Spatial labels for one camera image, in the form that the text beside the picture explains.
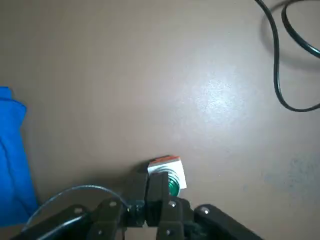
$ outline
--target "blue towel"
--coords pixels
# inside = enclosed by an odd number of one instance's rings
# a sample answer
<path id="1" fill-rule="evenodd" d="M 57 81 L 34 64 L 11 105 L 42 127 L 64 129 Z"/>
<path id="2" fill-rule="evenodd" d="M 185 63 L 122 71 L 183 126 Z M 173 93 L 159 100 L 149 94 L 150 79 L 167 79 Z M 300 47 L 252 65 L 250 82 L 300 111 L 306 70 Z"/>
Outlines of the blue towel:
<path id="1" fill-rule="evenodd" d="M 24 223 L 38 208 L 20 126 L 27 108 L 0 87 L 0 226 Z"/>

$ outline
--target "beige table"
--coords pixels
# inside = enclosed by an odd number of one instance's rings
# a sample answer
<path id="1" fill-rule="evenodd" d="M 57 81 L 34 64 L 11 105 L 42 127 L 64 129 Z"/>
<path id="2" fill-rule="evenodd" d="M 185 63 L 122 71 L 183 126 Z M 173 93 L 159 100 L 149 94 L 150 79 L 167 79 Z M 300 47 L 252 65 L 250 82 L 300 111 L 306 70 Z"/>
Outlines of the beige table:
<path id="1" fill-rule="evenodd" d="M 318 48 L 319 9 L 288 10 Z M 320 61 L 274 16 L 284 97 L 309 107 Z M 28 107 L 39 199 L 121 185 L 141 161 L 176 154 L 193 207 L 211 203 L 265 239 L 318 238 L 320 110 L 279 104 L 263 17 L 253 0 L 1 1 L 0 84 Z"/>

